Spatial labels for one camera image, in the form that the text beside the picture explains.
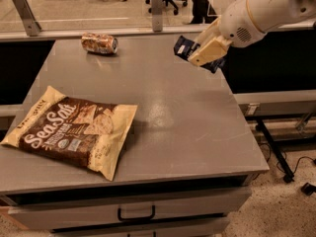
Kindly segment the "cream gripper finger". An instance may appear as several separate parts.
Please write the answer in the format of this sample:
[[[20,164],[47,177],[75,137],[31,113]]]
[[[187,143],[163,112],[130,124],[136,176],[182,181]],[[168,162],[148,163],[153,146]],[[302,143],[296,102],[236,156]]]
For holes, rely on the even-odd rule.
[[[232,41],[224,37],[218,37],[212,43],[202,45],[190,57],[189,62],[195,66],[202,66],[208,62],[223,57],[230,47]]]
[[[219,23],[219,18],[214,20],[195,38],[195,42],[199,45],[207,45],[216,40],[220,36]]]

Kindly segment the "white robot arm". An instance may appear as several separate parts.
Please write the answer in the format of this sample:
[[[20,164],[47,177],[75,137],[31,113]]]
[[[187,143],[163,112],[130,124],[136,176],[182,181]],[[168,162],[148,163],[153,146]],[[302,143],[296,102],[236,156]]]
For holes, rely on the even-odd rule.
[[[223,57],[230,46],[247,47],[269,32],[316,15],[316,0],[236,0],[195,42],[199,48],[188,61],[195,66]]]

